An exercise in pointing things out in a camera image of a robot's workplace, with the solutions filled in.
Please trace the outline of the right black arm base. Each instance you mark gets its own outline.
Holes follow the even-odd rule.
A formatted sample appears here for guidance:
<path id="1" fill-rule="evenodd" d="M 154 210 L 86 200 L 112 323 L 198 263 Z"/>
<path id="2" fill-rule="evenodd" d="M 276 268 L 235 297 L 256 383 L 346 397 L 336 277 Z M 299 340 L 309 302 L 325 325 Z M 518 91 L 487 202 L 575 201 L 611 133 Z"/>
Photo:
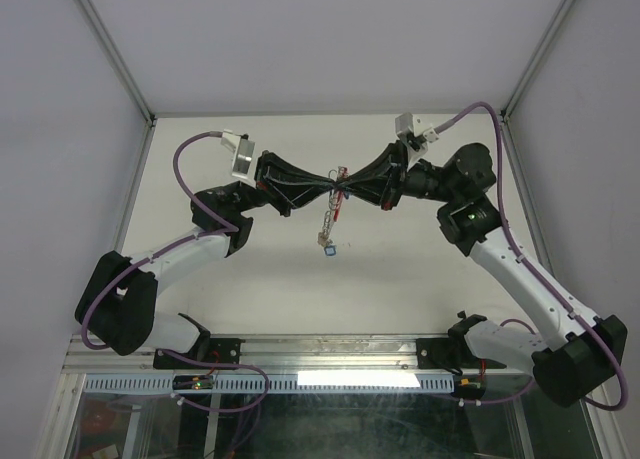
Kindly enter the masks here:
<path id="1" fill-rule="evenodd" d="M 505 369 L 502 363 L 474 356 L 461 341 L 450 337 L 419 337 L 415 340 L 417 367 L 420 370 L 442 369 L 461 375 L 464 370 L 479 372 Z"/>

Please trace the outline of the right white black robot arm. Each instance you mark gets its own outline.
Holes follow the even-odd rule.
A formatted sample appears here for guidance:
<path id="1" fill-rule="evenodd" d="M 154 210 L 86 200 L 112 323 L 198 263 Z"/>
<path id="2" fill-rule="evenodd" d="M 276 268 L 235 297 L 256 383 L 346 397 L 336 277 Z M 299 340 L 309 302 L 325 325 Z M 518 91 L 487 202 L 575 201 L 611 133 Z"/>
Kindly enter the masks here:
<path id="1" fill-rule="evenodd" d="M 612 377 L 621 377 L 627 328 L 614 315 L 601 318 L 541 269 L 504 224 L 487 192 L 496 176 L 489 149 L 472 143 L 443 165 L 408 163 L 396 141 L 364 169 L 337 181 L 338 190 L 394 208 L 401 197 L 441 202 L 437 211 L 447 241 L 489 273 L 534 324 L 526 334 L 471 315 L 452 326 L 448 357 L 459 366 L 477 359 L 529 375 L 556 405 L 585 400 Z"/>

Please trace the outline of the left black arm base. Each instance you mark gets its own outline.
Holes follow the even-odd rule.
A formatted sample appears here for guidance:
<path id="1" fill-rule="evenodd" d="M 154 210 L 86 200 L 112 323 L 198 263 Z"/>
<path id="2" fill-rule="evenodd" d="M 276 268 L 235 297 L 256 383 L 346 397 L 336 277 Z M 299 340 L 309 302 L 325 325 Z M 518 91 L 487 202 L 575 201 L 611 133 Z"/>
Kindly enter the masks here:
<path id="1" fill-rule="evenodd" d="M 184 362 L 164 351 L 156 351 L 153 358 L 155 370 L 209 370 L 212 364 L 238 364 L 243 340 L 235 337 L 211 336 L 207 343 L 202 343 L 197 350 L 182 353 L 182 356 L 207 366 Z"/>

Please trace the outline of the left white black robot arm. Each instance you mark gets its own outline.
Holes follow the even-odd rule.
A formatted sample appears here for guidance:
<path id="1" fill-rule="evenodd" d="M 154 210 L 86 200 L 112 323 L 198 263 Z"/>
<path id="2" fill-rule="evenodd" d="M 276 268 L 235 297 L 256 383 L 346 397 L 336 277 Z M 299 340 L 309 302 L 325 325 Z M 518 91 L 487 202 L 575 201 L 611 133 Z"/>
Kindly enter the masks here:
<path id="1" fill-rule="evenodd" d="M 75 311 L 84 344 L 121 356 L 141 347 L 170 349 L 184 365 L 201 366 L 210 352 L 209 331 L 186 314 L 157 311 L 159 296 L 244 247 L 253 227 L 248 211 L 271 206 L 287 217 L 334 188 L 329 177 L 263 153 L 254 184 L 236 181 L 192 193 L 192 230 L 146 253 L 111 251 L 98 260 Z"/>

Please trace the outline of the metal key holder red handle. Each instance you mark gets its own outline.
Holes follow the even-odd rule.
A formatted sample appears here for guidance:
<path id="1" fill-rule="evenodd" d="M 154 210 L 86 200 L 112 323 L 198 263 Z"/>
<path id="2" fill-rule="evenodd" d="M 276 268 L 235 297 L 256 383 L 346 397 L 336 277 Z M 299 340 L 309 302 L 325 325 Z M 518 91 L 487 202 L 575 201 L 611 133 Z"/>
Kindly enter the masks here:
<path id="1" fill-rule="evenodd" d="M 340 211 L 349 194 L 341 190 L 333 189 L 329 192 L 328 207 L 324 213 L 323 223 L 317 235 L 317 244 L 322 248 L 326 257 L 334 257 L 337 254 L 337 246 L 331 238 L 331 232 L 339 219 Z"/>

